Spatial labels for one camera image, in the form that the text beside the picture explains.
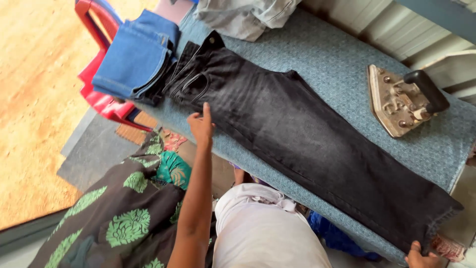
black jeans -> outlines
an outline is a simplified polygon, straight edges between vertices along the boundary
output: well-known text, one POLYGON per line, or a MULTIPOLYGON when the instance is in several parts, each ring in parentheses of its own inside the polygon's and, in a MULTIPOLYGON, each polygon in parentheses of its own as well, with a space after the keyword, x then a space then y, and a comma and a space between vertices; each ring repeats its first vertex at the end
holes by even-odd
POLYGON ((297 72, 256 66, 216 32, 186 45, 164 93, 197 112, 209 102, 218 129, 404 252, 414 240, 427 250, 463 209, 361 135, 297 72))

clothes iron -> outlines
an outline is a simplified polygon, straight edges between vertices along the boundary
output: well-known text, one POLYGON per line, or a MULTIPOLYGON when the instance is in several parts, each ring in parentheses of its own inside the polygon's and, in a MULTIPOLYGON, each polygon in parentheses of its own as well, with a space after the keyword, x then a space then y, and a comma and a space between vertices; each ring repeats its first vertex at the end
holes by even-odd
POLYGON ((403 77, 375 65, 367 67, 370 110, 393 138, 405 135, 449 107, 423 70, 403 77))

teal fabric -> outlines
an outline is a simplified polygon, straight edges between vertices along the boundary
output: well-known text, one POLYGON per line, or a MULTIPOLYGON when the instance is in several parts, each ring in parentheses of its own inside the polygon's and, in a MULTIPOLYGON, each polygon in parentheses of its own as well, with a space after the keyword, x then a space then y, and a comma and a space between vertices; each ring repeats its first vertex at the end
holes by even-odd
POLYGON ((172 183, 183 190, 188 188, 192 168, 173 151, 164 151, 160 154, 162 159, 157 169, 157 179, 172 183))
MULTIPOLYGON (((178 55, 188 40, 201 44, 211 32, 193 19, 193 11, 194 8, 179 26, 182 33, 178 55)), ((370 112, 366 67, 375 64, 402 75, 410 71, 397 60, 300 9, 282 29, 265 32, 255 43, 222 37, 227 48, 263 68, 277 72, 296 70, 362 135, 444 190, 449 192, 453 188, 475 141, 476 107, 445 93, 451 104, 447 111, 404 137, 392 139, 370 112)), ((138 107, 159 119, 164 127, 194 141, 186 122, 191 111, 174 105, 170 99, 158 107, 140 104, 138 107)), ((362 248, 406 264, 403 259, 406 253, 271 168, 220 131, 213 137, 213 152, 318 212, 362 248)))

iron handle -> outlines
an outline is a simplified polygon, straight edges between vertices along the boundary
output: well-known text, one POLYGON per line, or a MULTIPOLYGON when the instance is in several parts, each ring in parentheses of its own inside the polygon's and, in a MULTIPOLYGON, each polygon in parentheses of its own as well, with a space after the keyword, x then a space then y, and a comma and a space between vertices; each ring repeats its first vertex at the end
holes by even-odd
POLYGON ((426 106, 426 111, 430 114, 442 112, 449 108, 449 102, 445 96, 431 81, 424 70, 416 70, 405 74, 403 82, 407 84, 414 83, 430 102, 426 106))

woven mat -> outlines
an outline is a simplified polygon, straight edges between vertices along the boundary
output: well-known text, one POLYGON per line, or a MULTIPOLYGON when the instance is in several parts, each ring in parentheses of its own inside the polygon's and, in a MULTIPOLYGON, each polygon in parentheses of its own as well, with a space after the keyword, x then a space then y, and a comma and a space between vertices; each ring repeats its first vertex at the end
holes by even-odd
MULTIPOLYGON (((142 124, 151 128, 155 128, 157 126, 157 121, 144 111, 140 112, 134 121, 138 124, 142 124)), ((126 124, 120 124, 116 129, 116 134, 121 138, 131 141, 137 145, 141 145, 146 137, 147 132, 126 124)))

